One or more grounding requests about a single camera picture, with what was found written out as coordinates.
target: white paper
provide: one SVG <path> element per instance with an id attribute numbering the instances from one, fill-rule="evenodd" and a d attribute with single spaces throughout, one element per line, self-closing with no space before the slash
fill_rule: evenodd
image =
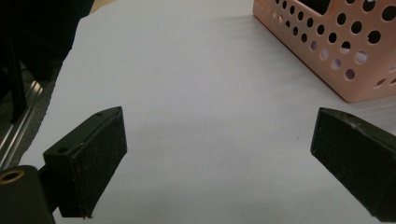
<path id="1" fill-rule="evenodd" d="M 318 108 L 396 133 L 395 97 L 348 104 L 249 0 L 118 0 L 83 19 L 22 164 L 121 105 L 129 151 L 93 219 L 57 223 L 378 223 L 310 153 Z"/>

